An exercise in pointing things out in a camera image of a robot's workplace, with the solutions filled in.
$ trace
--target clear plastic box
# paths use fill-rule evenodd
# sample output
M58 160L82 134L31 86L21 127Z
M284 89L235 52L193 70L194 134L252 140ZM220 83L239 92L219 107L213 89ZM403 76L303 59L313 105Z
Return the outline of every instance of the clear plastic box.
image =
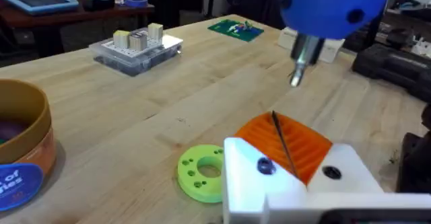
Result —
M147 33L147 30L138 29L133 32ZM142 52L128 49L113 50L107 46L111 42L112 38L109 38L88 46L95 54L94 60L127 75L136 76L180 53L183 40L163 35L159 43L148 40L151 48Z

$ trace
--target green gear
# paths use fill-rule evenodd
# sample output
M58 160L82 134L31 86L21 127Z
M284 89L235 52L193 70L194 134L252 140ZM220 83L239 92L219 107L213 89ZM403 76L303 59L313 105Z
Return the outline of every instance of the green gear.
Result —
M191 198L200 202L222 201L222 177L209 178L198 167L210 165L220 172L223 166L223 149L216 145L198 145L189 148L178 160L178 183Z

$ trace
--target orange plastic piece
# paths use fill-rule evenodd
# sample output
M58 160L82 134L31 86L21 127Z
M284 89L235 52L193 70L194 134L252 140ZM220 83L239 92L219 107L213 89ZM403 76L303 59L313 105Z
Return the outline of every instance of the orange plastic piece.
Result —
M331 148L332 142L287 116L277 113L277 117L298 178L307 185ZM250 120L235 134L235 137L249 142L293 174L270 112Z

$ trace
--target blue tablet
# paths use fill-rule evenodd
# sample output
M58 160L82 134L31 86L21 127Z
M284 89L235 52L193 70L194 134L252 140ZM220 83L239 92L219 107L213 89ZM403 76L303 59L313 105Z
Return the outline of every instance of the blue tablet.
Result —
M77 0L6 0L30 15L77 9Z

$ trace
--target green circuit board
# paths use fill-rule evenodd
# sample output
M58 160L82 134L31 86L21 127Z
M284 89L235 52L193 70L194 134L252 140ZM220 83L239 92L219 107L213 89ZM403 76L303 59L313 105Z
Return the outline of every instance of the green circuit board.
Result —
M233 38L237 38L240 40L243 40L245 42L250 42L251 40L255 39L258 35L262 34L263 30L252 27L250 30L240 30L238 32L229 32L229 29L231 26L235 26L237 24L240 24L241 22L236 22L233 20L222 20L221 22L212 25L208 27L208 29L218 32L221 34L225 34L227 36L231 36Z

